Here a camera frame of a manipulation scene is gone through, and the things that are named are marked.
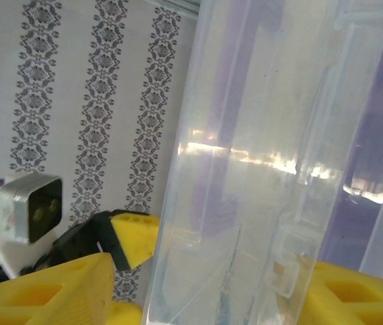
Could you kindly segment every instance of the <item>damask pattern wallpaper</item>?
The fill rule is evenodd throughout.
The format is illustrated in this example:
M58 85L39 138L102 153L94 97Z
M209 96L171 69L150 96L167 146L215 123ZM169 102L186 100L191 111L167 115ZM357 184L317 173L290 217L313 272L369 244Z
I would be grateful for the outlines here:
M63 232L160 215L196 20L146 0L0 0L0 178L64 178ZM151 261L117 273L143 303Z

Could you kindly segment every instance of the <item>transparent plastic lid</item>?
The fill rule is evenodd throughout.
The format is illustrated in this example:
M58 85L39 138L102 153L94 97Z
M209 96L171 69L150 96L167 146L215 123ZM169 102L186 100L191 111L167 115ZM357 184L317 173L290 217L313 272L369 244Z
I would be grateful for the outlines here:
M383 52L319 259L383 278Z
M203 1L143 324L301 311L383 51L383 0Z

